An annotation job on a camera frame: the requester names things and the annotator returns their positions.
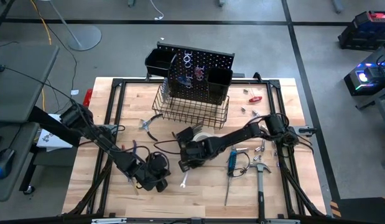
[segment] computer mouse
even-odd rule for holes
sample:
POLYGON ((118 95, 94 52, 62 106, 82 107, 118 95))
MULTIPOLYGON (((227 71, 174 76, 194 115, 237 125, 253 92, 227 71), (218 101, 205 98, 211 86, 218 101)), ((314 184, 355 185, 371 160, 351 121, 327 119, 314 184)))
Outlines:
POLYGON ((15 153, 10 148, 0 151, 0 179, 4 179, 10 174, 15 153))

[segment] screwdriver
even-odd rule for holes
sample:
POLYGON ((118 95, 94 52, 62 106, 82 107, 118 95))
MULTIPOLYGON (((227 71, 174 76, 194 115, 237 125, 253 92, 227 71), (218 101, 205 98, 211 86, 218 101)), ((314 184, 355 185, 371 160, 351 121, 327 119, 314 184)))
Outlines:
POLYGON ((224 206, 227 206, 228 192, 230 191, 231 178, 234 177, 235 165, 236 165, 236 148, 235 146, 231 146, 230 157, 228 158, 228 172, 227 172, 228 184, 227 184, 227 193, 225 195, 224 206))

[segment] tape roll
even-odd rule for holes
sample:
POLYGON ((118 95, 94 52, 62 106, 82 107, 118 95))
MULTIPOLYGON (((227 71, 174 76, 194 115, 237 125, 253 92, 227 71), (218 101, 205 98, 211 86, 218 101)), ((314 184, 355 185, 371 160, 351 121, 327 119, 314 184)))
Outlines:
POLYGON ((194 137, 193 137, 193 140, 194 141, 201 141, 201 140, 204 140, 205 138, 209 138, 209 137, 212 137, 213 135, 209 134, 209 133, 198 133, 196 134, 194 137))

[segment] wooden tabletop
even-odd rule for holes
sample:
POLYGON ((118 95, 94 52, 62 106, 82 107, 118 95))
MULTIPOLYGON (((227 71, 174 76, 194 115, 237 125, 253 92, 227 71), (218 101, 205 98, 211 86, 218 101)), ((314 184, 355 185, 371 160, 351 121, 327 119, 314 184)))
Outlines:
MULTIPOLYGON (((281 78, 281 90, 285 104, 286 115, 290 119, 290 125, 305 125, 299 94, 293 78, 281 78)), ((112 78, 97 78, 94 85, 93 96, 89 109, 94 114, 95 124, 103 124, 111 89, 112 78)), ((125 125, 126 130, 118 134, 117 145, 124 144, 132 147, 135 139, 138 145, 147 146, 151 152, 156 151, 153 140, 144 130, 138 130, 140 119, 149 119, 155 115, 152 108, 155 94, 159 84, 153 83, 128 83, 124 97, 123 110, 120 124, 125 125)), ((230 105, 228 119, 224 128, 203 128, 204 132, 222 136, 240 129, 252 118, 252 110, 260 114, 269 114, 269 103, 266 87, 264 85, 231 85, 228 91, 230 105), (256 96, 262 96, 262 100, 255 105, 249 105, 250 95, 243 93, 243 88, 251 88, 256 96)), ((118 96, 115 97, 115 108, 118 96)), ((111 116, 113 123, 115 109, 111 116)), ((179 132, 188 127, 185 123, 156 119, 149 126, 150 132, 158 140, 173 139, 171 132, 179 132)), ((254 149, 261 145, 261 139, 250 139, 241 142, 237 147, 250 148, 251 159, 258 155, 254 149)), ((170 142, 161 145, 168 151, 179 152, 177 143, 170 142)), ((264 173, 264 197, 266 203, 266 218, 276 218, 277 214, 287 216, 285 199, 282 188, 281 172, 276 166, 277 157, 273 156, 275 149, 271 142, 266 142, 266 151, 262 154, 262 162, 267 164, 272 173, 264 173)), ((63 212, 73 209, 86 194, 91 185, 98 148, 94 144, 85 144, 79 147, 75 165, 73 166, 67 196, 63 205, 63 212)), ((137 152, 142 158, 147 156, 145 150, 137 152)), ((115 212, 117 217, 145 217, 145 218, 257 218, 257 170, 249 169, 239 178, 231 181, 231 187, 227 206, 224 199, 227 186, 227 158, 229 149, 212 161, 207 161, 203 167, 190 170, 188 173, 187 187, 182 189, 180 184, 184 174, 180 170, 178 155, 167 155, 170 160, 171 175, 166 179, 169 186, 158 193, 155 189, 146 191, 138 190, 139 195, 134 194, 133 187, 128 184, 127 178, 113 166, 111 181, 109 184, 108 199, 105 214, 115 212)), ((326 213, 321 188, 315 168, 311 150, 305 146, 295 147, 295 161, 299 173, 300 185, 310 200, 317 208, 326 213)), ((245 166, 247 158, 238 156, 237 167, 245 166)), ((294 210, 297 212, 295 193, 290 187, 290 195, 294 210)), ((101 197, 101 187, 98 190, 95 210, 101 197)))

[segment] concrete floor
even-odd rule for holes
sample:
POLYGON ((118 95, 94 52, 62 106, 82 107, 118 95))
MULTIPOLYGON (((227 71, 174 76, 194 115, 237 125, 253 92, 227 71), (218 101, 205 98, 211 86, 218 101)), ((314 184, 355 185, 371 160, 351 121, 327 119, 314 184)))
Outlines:
MULTIPOLYGON (((223 8, 207 0, 155 2, 168 20, 285 21, 281 0, 232 0, 223 8)), ((335 14, 331 0, 287 1, 293 21, 349 22, 363 11, 385 10, 385 0, 341 2, 345 11, 335 14)), ((145 0, 137 0, 133 8, 127 7, 126 0, 62 0, 54 3, 66 19, 153 20, 159 16, 145 0)), ((38 6, 45 18, 57 19, 47 2, 38 1, 38 6)), ((15 1, 7 17, 37 18, 28 1, 15 1)), ((77 29, 82 25, 71 26, 77 29)), ((69 34, 64 26, 50 24, 50 27, 66 42, 69 34)), ((161 41, 235 53, 233 70, 245 73, 247 77, 259 72, 266 78, 295 78, 306 122, 312 123, 287 26, 118 24, 97 27, 103 33, 100 44, 86 52, 73 52, 78 61, 73 88, 80 91, 75 96, 77 101, 83 100, 96 77, 144 76, 144 59, 155 43, 161 41)), ((370 53, 341 50, 337 35, 344 27, 295 26, 294 29, 340 197, 385 197, 385 166, 382 165, 385 161, 385 129, 382 120, 372 108, 356 110, 354 100, 342 82, 342 78, 370 53)), ((52 39, 53 44, 61 46, 54 36, 52 39)), ((48 43, 42 24, 4 23, 0 27, 0 43, 10 41, 48 43)), ((49 80, 59 90, 70 93, 74 62, 61 48, 49 80)), ((67 102, 64 97, 58 98, 61 106, 67 102)), ((57 110, 49 89, 46 90, 46 107, 51 112, 57 110)), ((327 178, 317 144, 314 145, 317 171, 328 204, 327 178)), ((38 188, 33 196, 24 196, 15 190, 8 202, 0 203, 0 220, 59 214, 71 172, 71 167, 41 169, 33 180, 38 188)))

